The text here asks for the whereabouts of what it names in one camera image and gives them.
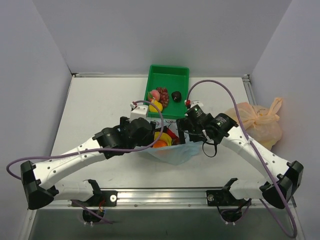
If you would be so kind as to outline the red chili pepper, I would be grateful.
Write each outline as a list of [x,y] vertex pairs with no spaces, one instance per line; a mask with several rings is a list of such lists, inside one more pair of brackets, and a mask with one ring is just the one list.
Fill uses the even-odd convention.
[[174,140],[177,138],[177,135],[172,132],[169,128],[167,128],[166,133]]

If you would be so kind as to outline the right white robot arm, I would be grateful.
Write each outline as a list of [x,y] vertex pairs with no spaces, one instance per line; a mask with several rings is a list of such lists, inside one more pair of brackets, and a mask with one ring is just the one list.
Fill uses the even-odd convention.
[[285,160],[246,137],[238,123],[225,113],[213,117],[196,104],[176,124],[178,133],[187,133],[191,142],[214,147],[221,144],[263,175],[261,180],[230,180],[221,193],[228,205],[242,199],[263,199],[275,208],[284,209],[301,185],[304,166],[299,161]]

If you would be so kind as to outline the blue printed plastic bag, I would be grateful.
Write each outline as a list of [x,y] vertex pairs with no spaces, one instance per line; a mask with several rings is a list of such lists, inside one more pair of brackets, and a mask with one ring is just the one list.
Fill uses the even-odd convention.
[[161,124],[160,119],[152,119],[152,121],[156,123],[155,132],[160,132],[161,127],[164,126],[163,133],[166,133],[167,128],[169,128],[177,135],[177,138],[172,140],[171,146],[160,148],[150,147],[142,151],[144,154],[151,155],[158,162],[177,166],[189,161],[192,157],[200,153],[201,143],[191,142],[187,134],[185,134],[186,143],[180,143],[175,120],[165,119],[163,125]]

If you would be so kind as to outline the orange fruit in bag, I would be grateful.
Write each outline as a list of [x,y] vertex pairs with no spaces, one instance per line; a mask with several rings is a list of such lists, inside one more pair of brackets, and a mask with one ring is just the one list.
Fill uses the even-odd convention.
[[167,143],[163,140],[158,140],[152,147],[153,148],[163,148],[163,147],[167,147]]

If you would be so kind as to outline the red grape bunch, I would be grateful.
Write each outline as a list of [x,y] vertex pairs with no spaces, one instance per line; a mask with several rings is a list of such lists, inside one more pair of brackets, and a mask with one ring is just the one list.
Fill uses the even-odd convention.
[[156,90],[159,92],[159,103],[163,108],[169,105],[169,93],[166,87],[157,87]]

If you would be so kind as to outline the yellow pear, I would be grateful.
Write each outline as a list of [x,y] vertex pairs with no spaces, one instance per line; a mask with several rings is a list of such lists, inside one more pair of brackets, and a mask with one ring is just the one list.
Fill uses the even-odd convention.
[[149,105],[149,111],[150,112],[152,112],[152,113],[157,113],[158,112],[158,110],[160,111],[160,112],[162,112],[163,111],[163,105],[160,103],[160,102],[158,102],[156,99],[152,99],[151,100],[151,103],[152,104],[150,104]]

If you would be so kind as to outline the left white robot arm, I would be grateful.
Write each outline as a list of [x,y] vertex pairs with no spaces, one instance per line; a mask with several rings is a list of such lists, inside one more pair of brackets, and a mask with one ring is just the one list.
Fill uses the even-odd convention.
[[104,198],[96,180],[67,181],[66,177],[91,164],[122,156],[135,147],[145,148],[154,141],[156,123],[140,117],[120,118],[120,124],[106,127],[71,151],[48,160],[20,166],[21,182],[30,210],[38,210],[55,200],[76,200],[96,206]]

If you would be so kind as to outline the yellow banana in bag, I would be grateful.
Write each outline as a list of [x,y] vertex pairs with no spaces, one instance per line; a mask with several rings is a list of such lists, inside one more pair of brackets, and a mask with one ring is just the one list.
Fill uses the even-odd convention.
[[158,137],[159,140],[165,142],[167,146],[171,146],[173,143],[173,139],[165,132],[162,134],[160,134],[159,131],[155,132],[154,139],[157,139]]

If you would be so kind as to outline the dark purple fruit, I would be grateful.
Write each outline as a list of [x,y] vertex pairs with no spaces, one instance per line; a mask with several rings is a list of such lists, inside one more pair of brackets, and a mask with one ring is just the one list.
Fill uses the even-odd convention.
[[174,102],[179,103],[182,100],[182,94],[179,91],[174,91],[171,98]]

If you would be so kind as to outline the green plastic tray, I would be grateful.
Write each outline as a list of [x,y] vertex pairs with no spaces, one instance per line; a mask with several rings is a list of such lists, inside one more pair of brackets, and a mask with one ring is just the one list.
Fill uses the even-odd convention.
[[[148,100],[148,93],[156,88],[166,88],[168,91],[168,106],[162,110],[163,118],[176,120],[184,117],[187,110],[185,99],[189,91],[189,73],[187,67],[169,65],[151,65],[149,68],[144,99]],[[171,94],[181,93],[181,101],[175,102]]]

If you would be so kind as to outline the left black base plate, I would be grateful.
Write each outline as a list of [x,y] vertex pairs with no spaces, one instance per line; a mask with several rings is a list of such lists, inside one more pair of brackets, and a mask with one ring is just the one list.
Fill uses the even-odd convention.
[[78,194],[71,201],[78,202],[85,207],[115,207],[117,205],[118,192],[116,190],[91,190],[86,194]]

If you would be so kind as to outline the orange plastic bag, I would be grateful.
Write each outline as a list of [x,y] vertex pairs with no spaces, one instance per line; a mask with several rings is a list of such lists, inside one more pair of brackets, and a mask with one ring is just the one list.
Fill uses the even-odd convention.
[[247,134],[268,150],[282,138],[282,129],[278,123],[278,111],[282,103],[283,98],[276,97],[270,107],[251,105],[248,102],[237,104]]

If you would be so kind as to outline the peach fruit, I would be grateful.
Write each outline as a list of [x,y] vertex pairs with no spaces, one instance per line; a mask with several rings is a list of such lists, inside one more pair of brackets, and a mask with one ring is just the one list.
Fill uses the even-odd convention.
[[154,90],[151,90],[147,93],[147,99],[151,102],[152,100],[156,100],[157,102],[160,101],[160,98],[161,98],[161,95],[160,93],[154,89]]

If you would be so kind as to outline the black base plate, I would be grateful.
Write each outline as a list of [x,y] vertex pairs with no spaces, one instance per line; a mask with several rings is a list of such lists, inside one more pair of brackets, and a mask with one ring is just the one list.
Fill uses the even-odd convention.
[[210,207],[225,207],[236,206],[236,200],[227,190],[207,190],[206,191],[207,205]]
[[86,194],[78,194],[71,201],[78,202],[85,207],[115,207],[117,205],[118,192],[116,190],[91,190]]

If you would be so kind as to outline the aluminium front rail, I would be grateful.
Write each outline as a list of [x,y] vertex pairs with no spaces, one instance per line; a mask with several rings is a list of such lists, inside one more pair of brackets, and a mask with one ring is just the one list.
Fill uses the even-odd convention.
[[24,187],[28,208],[31,210],[41,209],[53,201],[68,200],[81,194],[88,194],[89,191],[117,191],[116,206],[120,205],[207,205],[207,190],[229,191],[240,206],[248,199],[264,199],[267,203],[278,209],[284,209],[284,203],[280,193],[272,185],[265,184],[256,189],[239,189],[236,184],[225,185],[214,188],[129,188],[129,189],[99,189],[96,187],[67,188],[62,185],[60,188],[52,187],[44,190],[41,187],[28,185]]

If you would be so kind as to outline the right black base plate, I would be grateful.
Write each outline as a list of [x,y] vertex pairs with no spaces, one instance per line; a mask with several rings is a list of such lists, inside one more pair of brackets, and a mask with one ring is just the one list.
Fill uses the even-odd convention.
[[206,191],[207,205],[210,207],[225,207],[236,206],[236,200],[227,190],[207,190]]

